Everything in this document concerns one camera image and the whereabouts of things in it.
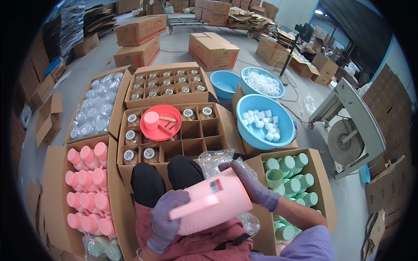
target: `concrete floor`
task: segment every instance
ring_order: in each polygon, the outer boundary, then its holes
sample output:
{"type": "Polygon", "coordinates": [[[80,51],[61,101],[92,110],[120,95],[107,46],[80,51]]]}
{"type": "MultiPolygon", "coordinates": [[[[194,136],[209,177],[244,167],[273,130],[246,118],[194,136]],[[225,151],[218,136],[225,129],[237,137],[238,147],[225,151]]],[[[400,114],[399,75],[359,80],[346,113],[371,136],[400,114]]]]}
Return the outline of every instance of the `concrete floor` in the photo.
{"type": "MultiPolygon", "coordinates": [[[[132,19],[130,14],[117,17],[118,24],[130,19],[132,19]]],[[[153,62],[153,65],[194,61],[193,57],[188,53],[189,34],[199,32],[216,32],[240,48],[235,67],[230,71],[240,74],[241,70],[248,66],[258,66],[269,70],[273,69],[255,53],[258,42],[255,39],[247,38],[246,32],[203,26],[174,27],[172,35],[168,33],[160,35],[161,52],[153,62]]],[[[81,95],[86,88],[87,82],[98,73],[116,67],[113,61],[113,54],[119,49],[116,34],[110,32],[100,39],[100,45],[97,48],[86,56],[72,61],[67,66],[67,72],[71,71],[69,77],[52,91],[52,93],[61,92],[63,94],[62,104],[64,111],[61,114],[62,129],[56,135],[51,145],[62,146],[64,144],[64,136],[81,95]],[[112,61],[106,65],[105,62],[110,58],[112,61]]],[[[278,76],[278,72],[280,70],[273,71],[273,74],[278,76]]],[[[330,93],[331,87],[322,86],[312,82],[310,79],[300,77],[291,67],[286,69],[285,75],[296,86],[295,88],[291,85],[285,87],[286,94],[283,99],[289,101],[297,100],[297,102],[283,101],[283,104],[306,122],[308,121],[309,114],[304,109],[304,98],[310,95],[314,99],[315,106],[318,107],[330,93]]],[[[230,103],[230,101],[221,101],[221,103],[225,105],[230,103]]],[[[47,147],[43,144],[40,147],[36,146],[34,129],[37,115],[38,110],[34,112],[32,121],[26,132],[20,159],[19,187],[24,201],[30,180],[35,181],[37,179],[43,184],[47,147]]],[[[293,114],[291,116],[298,123],[298,137],[296,141],[299,147],[309,147],[319,150],[327,174],[330,177],[331,173],[336,169],[336,166],[328,153],[327,133],[324,130],[324,123],[318,122],[315,124],[314,130],[308,130],[306,124],[300,123],[293,114]]],[[[329,181],[339,218],[338,226],[331,236],[334,243],[335,260],[359,260],[360,250],[364,240],[364,229],[368,217],[364,185],[360,180],[359,174],[347,176],[340,180],[330,178],[329,181]]]]}

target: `purple glove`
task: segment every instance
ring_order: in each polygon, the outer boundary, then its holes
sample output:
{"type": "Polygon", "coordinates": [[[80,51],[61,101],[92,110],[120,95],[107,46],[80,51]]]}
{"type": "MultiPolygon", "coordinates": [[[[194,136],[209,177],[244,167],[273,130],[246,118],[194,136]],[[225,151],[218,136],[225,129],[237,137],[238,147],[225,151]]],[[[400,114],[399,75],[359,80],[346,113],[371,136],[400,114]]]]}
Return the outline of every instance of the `purple glove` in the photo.
{"type": "Polygon", "coordinates": [[[229,167],[232,167],[232,170],[237,174],[238,178],[240,178],[251,202],[265,207],[270,212],[273,212],[276,209],[280,198],[279,193],[274,193],[272,190],[267,189],[260,181],[258,181],[258,179],[244,170],[244,168],[235,160],[222,163],[218,166],[220,171],[224,171],[229,167]]]}
{"type": "Polygon", "coordinates": [[[180,228],[180,220],[169,220],[168,212],[189,201],[189,193],[184,190],[170,190],[158,200],[151,210],[153,234],[148,239],[148,248],[152,252],[162,254],[173,241],[180,228]]]}

